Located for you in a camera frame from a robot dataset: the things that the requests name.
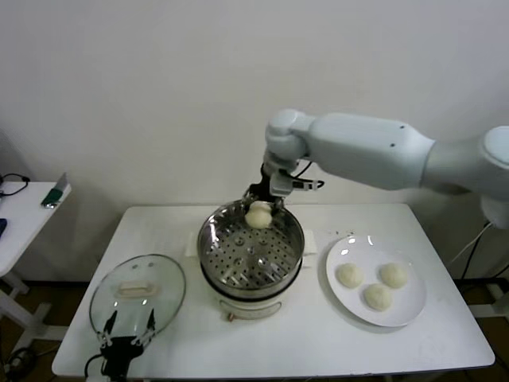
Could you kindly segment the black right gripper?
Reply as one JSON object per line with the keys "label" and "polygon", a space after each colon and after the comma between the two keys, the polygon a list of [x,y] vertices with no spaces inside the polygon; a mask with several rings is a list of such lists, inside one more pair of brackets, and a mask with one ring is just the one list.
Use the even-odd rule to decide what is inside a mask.
{"label": "black right gripper", "polygon": [[275,197],[270,191],[271,172],[262,164],[260,168],[261,181],[251,184],[241,198],[241,205],[249,207],[254,201],[272,203],[272,216],[277,216],[285,208],[285,199]]}

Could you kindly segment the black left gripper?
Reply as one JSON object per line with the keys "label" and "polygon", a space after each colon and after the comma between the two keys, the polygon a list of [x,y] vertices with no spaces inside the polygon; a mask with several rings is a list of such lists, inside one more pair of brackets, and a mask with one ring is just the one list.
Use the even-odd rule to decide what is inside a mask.
{"label": "black left gripper", "polygon": [[99,343],[105,345],[100,353],[105,360],[101,373],[104,376],[127,376],[130,362],[144,352],[142,344],[149,344],[156,334],[154,309],[150,311],[146,328],[142,334],[125,337],[111,337],[118,311],[115,310],[106,320],[99,335]]}

